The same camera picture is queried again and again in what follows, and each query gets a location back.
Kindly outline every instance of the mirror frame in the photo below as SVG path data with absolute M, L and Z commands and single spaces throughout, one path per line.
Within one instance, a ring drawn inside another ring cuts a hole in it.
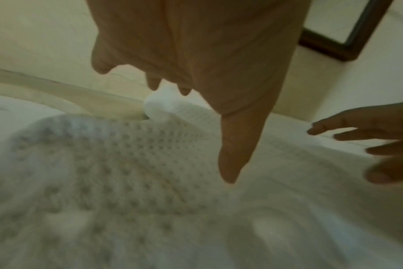
M 343 62 L 353 61 L 360 55 L 392 2 L 393 0 L 370 0 L 344 43 L 305 28 L 299 44 Z

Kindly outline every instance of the white fabric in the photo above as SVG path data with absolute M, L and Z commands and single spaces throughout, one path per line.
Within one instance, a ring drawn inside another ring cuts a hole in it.
M 0 269 L 403 269 L 403 187 L 364 182 L 369 160 L 269 121 L 229 186 L 218 116 L 183 100 L 164 89 L 147 121 L 53 117 L 1 142 Z

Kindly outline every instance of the human hand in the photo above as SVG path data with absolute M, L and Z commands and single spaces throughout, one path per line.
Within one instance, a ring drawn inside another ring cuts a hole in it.
M 131 64 L 156 90 L 198 91 L 221 115 L 222 177 L 250 160 L 281 90 L 310 0 L 87 0 L 99 29 L 93 67 Z
M 347 110 L 313 123 L 308 133 L 318 135 L 347 127 L 356 129 L 335 134 L 334 138 L 339 141 L 396 140 L 396 142 L 366 150 L 369 154 L 388 158 L 370 168 L 365 177 L 372 183 L 403 181 L 403 103 Z

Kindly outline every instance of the tiled wall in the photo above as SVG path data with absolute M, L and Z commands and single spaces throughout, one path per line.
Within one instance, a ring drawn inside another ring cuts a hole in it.
M 91 69 L 95 34 L 83 0 L 2 0 L 0 69 L 143 100 L 149 90 L 141 71 L 126 66 L 100 76 Z M 395 0 L 355 62 L 298 48 L 275 111 L 309 121 L 397 101 L 403 101 L 403 0 Z

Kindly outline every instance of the white cloth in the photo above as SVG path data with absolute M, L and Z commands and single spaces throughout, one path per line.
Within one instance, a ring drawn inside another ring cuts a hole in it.
M 0 143 L 0 269 L 403 269 L 403 187 L 268 122 L 235 186 L 219 118 L 167 89 L 147 121 L 60 116 Z

